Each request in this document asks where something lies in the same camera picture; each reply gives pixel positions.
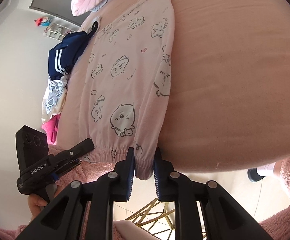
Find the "person's left hand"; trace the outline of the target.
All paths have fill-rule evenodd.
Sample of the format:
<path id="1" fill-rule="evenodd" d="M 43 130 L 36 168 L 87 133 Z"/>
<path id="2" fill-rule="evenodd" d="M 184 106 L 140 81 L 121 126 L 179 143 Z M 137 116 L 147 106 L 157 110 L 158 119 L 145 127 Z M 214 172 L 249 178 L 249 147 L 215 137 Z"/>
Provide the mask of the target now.
<path id="1" fill-rule="evenodd" d="M 34 220 L 40 214 L 42 208 L 46 207 L 48 204 L 48 202 L 46 202 L 43 198 L 34 193 L 28 196 L 27 201 L 31 212 L 31 221 Z"/>

